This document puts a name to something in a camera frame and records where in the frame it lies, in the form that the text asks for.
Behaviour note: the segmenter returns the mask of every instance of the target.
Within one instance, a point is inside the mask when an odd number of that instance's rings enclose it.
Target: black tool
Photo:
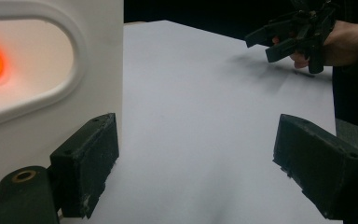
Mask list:
[[[51,155],[48,169],[28,166],[0,182],[0,224],[56,224],[91,217],[118,158],[113,113],[88,121]]]
[[[358,224],[358,149],[308,120],[281,115],[273,161],[328,219]]]
[[[245,37],[246,45],[250,48],[277,36],[280,43],[266,49],[269,63],[277,62],[297,50],[306,59],[310,59],[310,73],[321,73],[324,70],[322,47],[336,23],[337,5],[325,1],[321,8],[313,9],[314,4],[310,7],[308,2],[298,0],[292,0],[292,5],[296,8],[295,12],[271,20],[264,27],[248,34]]]

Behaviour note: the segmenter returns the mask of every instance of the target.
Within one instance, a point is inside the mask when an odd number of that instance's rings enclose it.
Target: white device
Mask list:
[[[122,0],[0,0],[0,180],[122,105]]]

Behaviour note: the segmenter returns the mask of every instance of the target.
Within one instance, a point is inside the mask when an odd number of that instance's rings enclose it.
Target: human hand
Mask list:
[[[272,38],[274,44],[279,43],[279,37]],[[324,65],[345,66],[351,65],[358,59],[358,24],[345,21],[336,21],[333,31],[324,41]],[[295,68],[304,68],[309,65],[310,59],[296,51],[290,55],[295,62]]]

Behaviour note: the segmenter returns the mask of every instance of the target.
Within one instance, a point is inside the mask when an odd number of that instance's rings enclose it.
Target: dark background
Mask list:
[[[324,0],[302,1],[321,6]],[[358,22],[358,0],[332,2],[340,5],[339,19]],[[124,22],[173,21],[238,39],[292,11],[290,0],[124,0]]]

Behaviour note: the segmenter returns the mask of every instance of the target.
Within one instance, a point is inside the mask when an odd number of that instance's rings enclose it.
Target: white table surface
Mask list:
[[[91,219],[62,223],[341,223],[272,161],[282,113],[335,133],[330,68],[170,21],[124,29],[120,157]]]

